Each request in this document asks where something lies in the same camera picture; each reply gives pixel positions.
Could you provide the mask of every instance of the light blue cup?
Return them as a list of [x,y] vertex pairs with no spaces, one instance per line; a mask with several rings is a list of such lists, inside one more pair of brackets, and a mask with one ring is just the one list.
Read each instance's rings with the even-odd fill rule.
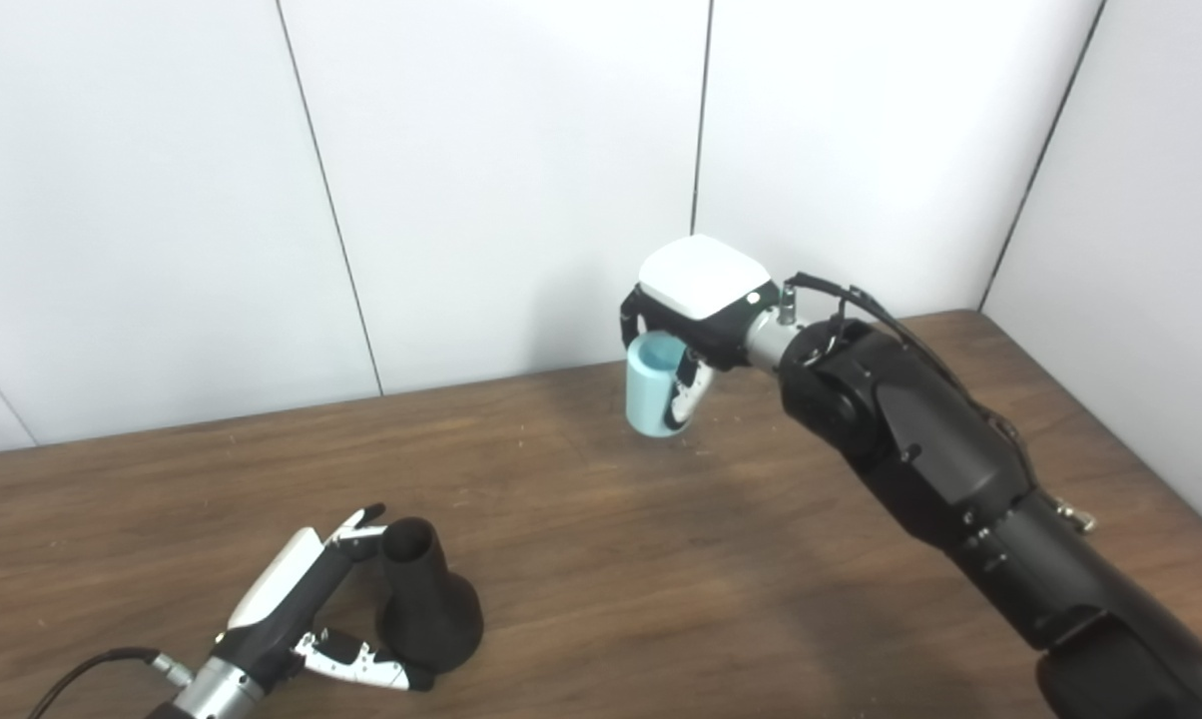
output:
[[645,436],[673,436],[682,432],[664,423],[677,381],[685,343],[670,333],[651,332],[627,346],[627,423]]

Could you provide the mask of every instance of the silver cylindrical connector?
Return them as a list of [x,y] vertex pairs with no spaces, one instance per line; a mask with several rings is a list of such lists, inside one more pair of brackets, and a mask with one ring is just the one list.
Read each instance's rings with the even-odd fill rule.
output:
[[166,677],[167,682],[171,682],[179,688],[185,688],[194,683],[194,670],[188,669],[185,665],[173,660],[172,656],[167,654],[159,654],[157,659],[154,659],[149,665],[153,666],[153,669],[156,669],[159,675]]

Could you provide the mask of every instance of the black cone-shaped object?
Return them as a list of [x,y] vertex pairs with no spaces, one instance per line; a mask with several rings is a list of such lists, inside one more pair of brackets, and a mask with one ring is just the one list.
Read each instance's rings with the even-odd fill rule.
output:
[[472,584],[446,568],[433,524],[418,517],[391,523],[380,559],[392,587],[379,623],[383,646],[395,659],[435,675],[468,661],[486,620]]

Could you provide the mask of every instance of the wooden table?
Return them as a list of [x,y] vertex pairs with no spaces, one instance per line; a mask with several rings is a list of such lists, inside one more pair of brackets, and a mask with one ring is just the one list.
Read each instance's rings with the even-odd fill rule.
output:
[[[1202,634],[1202,521],[988,320],[911,325]],[[294,529],[376,500],[436,524],[486,642],[433,693],[300,677],[256,717],[1048,715],[1034,653],[763,374],[726,374],[655,441],[602,364],[0,454],[0,718],[107,647],[200,665]],[[323,619],[373,636],[383,596],[365,565]],[[112,664],[48,718],[139,718],[168,695]]]

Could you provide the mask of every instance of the black cable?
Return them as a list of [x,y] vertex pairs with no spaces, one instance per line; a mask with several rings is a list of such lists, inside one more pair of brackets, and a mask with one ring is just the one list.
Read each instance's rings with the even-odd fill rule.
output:
[[123,646],[118,647],[118,649],[109,649],[103,654],[96,654],[95,656],[75,666],[70,673],[64,675],[59,682],[55,682],[54,687],[50,688],[43,697],[41,697],[38,706],[34,706],[34,709],[30,711],[29,719],[40,719],[40,717],[46,713],[46,707],[50,706],[50,702],[55,701],[59,693],[64,691],[64,688],[67,687],[67,684],[73,683],[73,679],[84,675],[87,670],[93,669],[93,666],[97,666],[107,661],[119,661],[121,659],[138,659],[144,661],[144,664],[153,664],[153,660],[157,659],[160,654],[162,653],[157,649],[149,649],[149,647],[143,646]]

